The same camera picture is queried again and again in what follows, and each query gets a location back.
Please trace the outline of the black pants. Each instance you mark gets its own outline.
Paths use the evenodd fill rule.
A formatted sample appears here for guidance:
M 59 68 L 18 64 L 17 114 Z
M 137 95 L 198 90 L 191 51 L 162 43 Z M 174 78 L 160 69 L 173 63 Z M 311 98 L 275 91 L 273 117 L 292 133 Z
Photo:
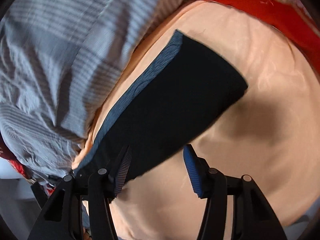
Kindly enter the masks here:
M 247 90 L 224 58 L 180 31 L 107 114 L 75 171 L 87 178 L 129 147 L 127 180 L 161 164 L 204 132 Z

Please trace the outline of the peach bed blanket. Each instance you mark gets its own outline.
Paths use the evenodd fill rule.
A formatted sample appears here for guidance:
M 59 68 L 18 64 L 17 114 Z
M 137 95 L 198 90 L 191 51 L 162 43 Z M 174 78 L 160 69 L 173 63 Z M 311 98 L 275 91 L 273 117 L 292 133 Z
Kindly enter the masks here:
M 132 55 L 97 112 L 87 146 L 175 30 L 220 54 L 248 83 L 245 96 L 193 140 L 197 155 L 226 175 L 250 175 L 287 238 L 298 239 L 319 211 L 319 76 L 285 36 L 244 12 L 196 1 L 170 16 Z M 122 239 L 196 239 L 205 204 L 177 153 L 127 183 L 111 212 Z

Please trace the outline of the grey striped duvet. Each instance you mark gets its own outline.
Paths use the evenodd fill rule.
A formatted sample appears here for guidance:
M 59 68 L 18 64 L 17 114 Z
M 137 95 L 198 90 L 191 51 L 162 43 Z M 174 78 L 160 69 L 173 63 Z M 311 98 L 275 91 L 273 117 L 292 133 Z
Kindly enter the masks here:
M 1 135 L 56 184 L 133 51 L 183 0 L 14 0 L 1 20 Z

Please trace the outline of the red embroidered cushion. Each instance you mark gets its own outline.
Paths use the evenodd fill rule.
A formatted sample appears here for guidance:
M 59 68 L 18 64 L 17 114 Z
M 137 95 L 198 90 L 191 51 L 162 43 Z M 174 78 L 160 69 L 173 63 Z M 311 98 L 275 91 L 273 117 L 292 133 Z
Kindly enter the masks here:
M 302 0 L 205 0 L 234 7 L 275 27 L 319 71 L 319 27 Z

